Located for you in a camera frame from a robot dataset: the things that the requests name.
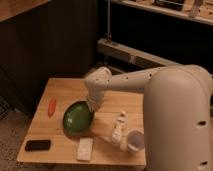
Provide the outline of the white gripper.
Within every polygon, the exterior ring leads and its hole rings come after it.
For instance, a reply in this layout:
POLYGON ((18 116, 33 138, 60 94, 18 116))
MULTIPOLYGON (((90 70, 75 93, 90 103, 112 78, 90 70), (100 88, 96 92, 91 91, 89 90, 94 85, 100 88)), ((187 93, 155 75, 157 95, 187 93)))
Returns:
POLYGON ((96 112, 103 103, 104 90, 91 88, 88 90, 87 104, 91 112, 96 112))

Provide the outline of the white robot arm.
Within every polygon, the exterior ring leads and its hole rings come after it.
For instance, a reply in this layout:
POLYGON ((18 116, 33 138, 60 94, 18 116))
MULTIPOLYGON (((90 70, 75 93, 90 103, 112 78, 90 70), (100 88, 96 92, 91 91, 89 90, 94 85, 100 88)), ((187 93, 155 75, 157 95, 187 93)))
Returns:
POLYGON ((146 171, 213 171, 210 101, 213 77, 198 65, 113 75, 101 67, 85 78, 96 111, 106 91, 141 93, 146 171))

